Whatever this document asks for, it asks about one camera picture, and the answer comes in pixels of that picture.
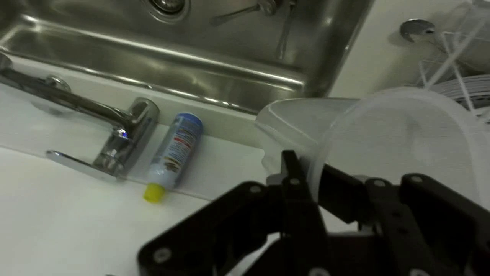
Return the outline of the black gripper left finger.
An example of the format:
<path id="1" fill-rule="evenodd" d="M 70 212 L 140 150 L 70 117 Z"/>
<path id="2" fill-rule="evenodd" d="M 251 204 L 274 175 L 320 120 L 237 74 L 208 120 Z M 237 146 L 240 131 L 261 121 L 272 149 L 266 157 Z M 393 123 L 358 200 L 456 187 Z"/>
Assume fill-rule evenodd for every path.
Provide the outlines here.
<path id="1" fill-rule="evenodd" d="M 292 150 L 280 173 L 246 181 L 140 247 L 139 276 L 225 276 L 251 253 L 243 276 L 317 276 L 327 270 L 326 227 Z"/>

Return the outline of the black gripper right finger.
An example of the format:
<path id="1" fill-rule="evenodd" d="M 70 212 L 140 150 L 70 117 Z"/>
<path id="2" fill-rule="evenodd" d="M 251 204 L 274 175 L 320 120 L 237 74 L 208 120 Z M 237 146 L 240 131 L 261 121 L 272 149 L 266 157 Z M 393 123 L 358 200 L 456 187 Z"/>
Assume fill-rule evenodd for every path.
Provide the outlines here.
<path id="1" fill-rule="evenodd" d="M 358 226 L 330 238 L 332 276 L 490 276 L 490 212 L 427 175 L 361 183 L 324 166 L 317 203 Z"/>

